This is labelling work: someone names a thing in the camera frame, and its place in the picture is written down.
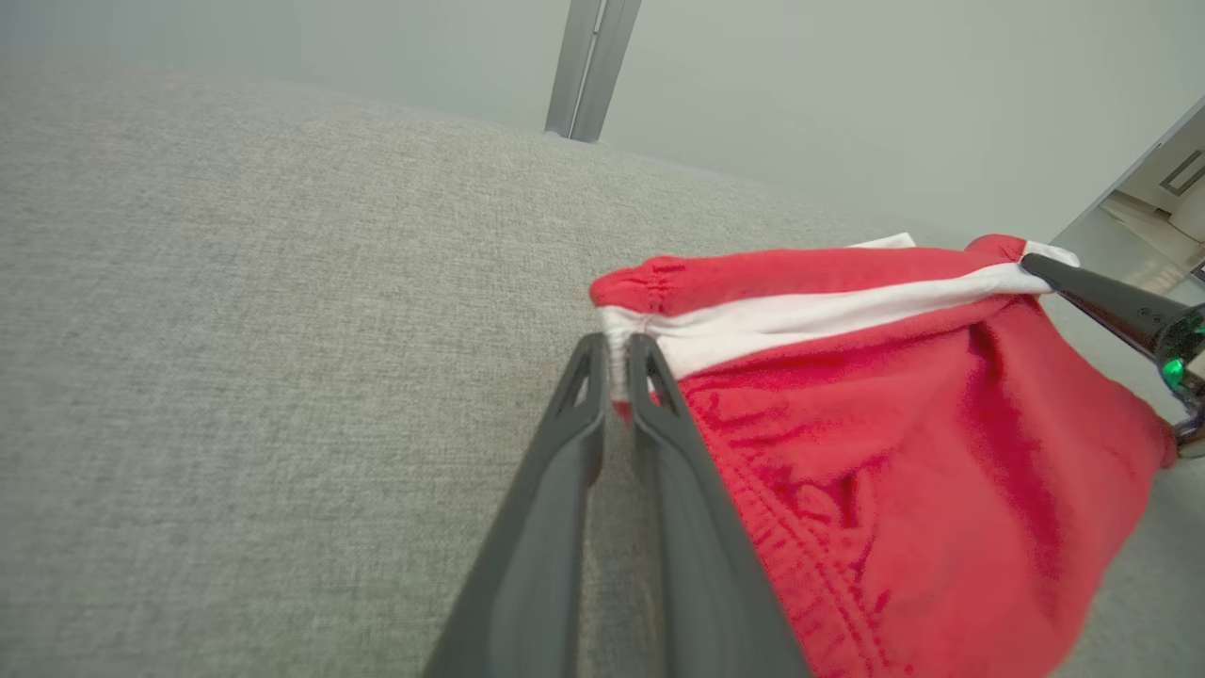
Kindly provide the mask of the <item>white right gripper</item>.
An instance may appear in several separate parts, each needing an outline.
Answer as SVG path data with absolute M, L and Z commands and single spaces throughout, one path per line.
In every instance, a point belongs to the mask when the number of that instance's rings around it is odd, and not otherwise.
M 1021 267 L 1148 359 L 1159 359 L 1166 389 L 1187 411 L 1172 428 L 1178 458 L 1205 460 L 1205 309 L 1030 253 Z

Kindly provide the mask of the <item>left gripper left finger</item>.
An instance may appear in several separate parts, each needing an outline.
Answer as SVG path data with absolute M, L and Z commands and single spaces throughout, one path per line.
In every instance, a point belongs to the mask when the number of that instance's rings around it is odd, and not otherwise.
M 576 678 L 607 352 L 599 334 L 576 344 L 422 678 Z

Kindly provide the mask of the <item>red shorts with white band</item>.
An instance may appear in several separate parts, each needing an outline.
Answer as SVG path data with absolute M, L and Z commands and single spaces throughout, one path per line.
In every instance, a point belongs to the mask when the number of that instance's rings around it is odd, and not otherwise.
M 657 257 L 589 295 L 666 356 L 817 678 L 1050 678 L 1178 456 L 1007 235 Z

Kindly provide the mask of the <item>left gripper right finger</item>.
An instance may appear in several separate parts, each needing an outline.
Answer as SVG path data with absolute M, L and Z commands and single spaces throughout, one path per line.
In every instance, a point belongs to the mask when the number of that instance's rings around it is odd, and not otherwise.
M 668 359 L 647 334 L 629 340 L 627 383 L 658 519 L 668 678 L 812 678 Z

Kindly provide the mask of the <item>grey metal post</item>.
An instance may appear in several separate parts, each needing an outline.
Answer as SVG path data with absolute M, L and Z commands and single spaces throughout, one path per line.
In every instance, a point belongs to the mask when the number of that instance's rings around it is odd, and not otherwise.
M 545 130 L 568 138 L 572 132 L 586 70 L 605 0 L 570 0 L 568 22 L 556 61 Z
M 627 57 L 642 4 L 643 0 L 602 0 L 602 14 L 590 43 L 584 86 L 570 129 L 572 140 L 594 143 L 602 136 L 602 125 L 619 82 L 621 64 Z

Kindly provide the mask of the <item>grey fabric sofa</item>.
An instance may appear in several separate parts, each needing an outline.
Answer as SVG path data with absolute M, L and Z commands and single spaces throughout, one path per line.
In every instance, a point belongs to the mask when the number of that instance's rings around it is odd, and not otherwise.
M 0 678 L 419 678 L 649 257 L 956 229 L 337 92 L 0 57 Z

